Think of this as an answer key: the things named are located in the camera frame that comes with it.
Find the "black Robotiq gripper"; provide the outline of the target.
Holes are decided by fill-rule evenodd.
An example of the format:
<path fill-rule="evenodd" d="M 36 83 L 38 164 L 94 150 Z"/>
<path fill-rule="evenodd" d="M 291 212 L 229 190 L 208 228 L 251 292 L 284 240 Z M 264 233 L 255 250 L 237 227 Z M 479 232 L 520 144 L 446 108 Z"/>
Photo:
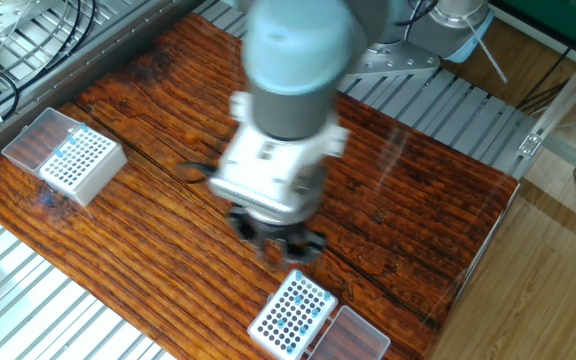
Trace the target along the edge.
<path fill-rule="evenodd" d="M 287 270 L 286 260 L 292 264 L 311 263 L 322 255 L 327 246 L 326 236 L 308 230 L 304 222 L 271 224 L 255 219 L 240 205 L 233 205 L 225 219 L 240 241 L 257 249 L 256 258 L 265 270 Z"/>

